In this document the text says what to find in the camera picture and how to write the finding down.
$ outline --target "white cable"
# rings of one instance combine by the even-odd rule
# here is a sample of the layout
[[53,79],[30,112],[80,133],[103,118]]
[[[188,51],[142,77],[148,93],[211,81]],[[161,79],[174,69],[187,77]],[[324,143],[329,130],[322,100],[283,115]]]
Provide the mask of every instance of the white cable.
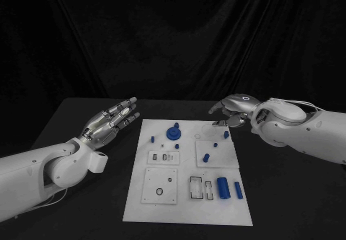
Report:
[[68,189],[66,189],[66,194],[64,194],[63,198],[61,198],[58,201],[50,203],[50,202],[53,201],[53,199],[54,199],[54,198],[53,198],[51,201],[50,201],[45,205],[32,207],[31,209],[28,209],[27,211],[24,211],[21,214],[28,213],[28,212],[31,212],[32,210],[37,210],[37,209],[40,209],[40,208],[42,208],[42,207],[47,207],[47,206],[50,206],[50,205],[57,204],[57,203],[66,198],[67,193],[68,193]]
[[322,111],[326,111],[325,109],[322,109],[321,107],[318,107],[318,106],[315,106],[311,102],[308,102],[308,101],[296,101],[296,100],[285,100],[285,99],[279,99],[279,98],[276,98],[277,100],[282,100],[282,101],[285,101],[285,102],[292,102],[292,103],[296,103],[296,104],[303,104],[303,105],[308,105],[308,106],[311,106],[311,107],[314,107],[315,109],[316,109],[316,111],[318,111],[318,109],[319,110],[322,110]]

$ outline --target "blue object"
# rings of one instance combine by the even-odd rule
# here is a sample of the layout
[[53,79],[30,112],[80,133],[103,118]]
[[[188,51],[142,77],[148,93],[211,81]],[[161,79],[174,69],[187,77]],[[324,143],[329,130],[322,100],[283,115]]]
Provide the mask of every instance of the blue object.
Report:
[[234,185],[236,185],[236,191],[237,191],[239,198],[240,198],[240,199],[244,199],[244,194],[243,194],[243,189],[241,189],[240,182],[237,181],[237,182],[234,183]]
[[204,162],[208,163],[208,159],[210,159],[211,155],[207,153],[204,156]]
[[228,184],[228,179],[226,177],[218,178],[218,193],[220,193],[221,199],[231,198],[230,184]]
[[181,138],[181,136],[182,136],[182,132],[179,129],[179,123],[177,122],[175,127],[168,129],[168,138],[171,140],[178,140]]

